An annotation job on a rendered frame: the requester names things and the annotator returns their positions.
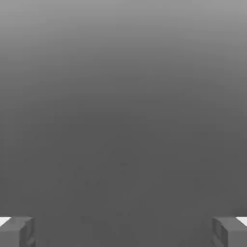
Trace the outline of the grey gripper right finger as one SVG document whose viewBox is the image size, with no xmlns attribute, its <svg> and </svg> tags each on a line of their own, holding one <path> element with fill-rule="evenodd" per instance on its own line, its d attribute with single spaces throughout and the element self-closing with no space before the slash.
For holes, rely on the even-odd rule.
<svg viewBox="0 0 247 247">
<path fill-rule="evenodd" d="M 247 247 L 247 217 L 214 217 L 212 247 Z"/>
</svg>

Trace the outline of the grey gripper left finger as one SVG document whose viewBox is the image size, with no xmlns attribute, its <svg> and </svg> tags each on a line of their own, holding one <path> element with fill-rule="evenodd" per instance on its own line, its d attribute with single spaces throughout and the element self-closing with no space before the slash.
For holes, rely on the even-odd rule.
<svg viewBox="0 0 247 247">
<path fill-rule="evenodd" d="M 36 247 L 34 217 L 0 217 L 0 247 Z"/>
</svg>

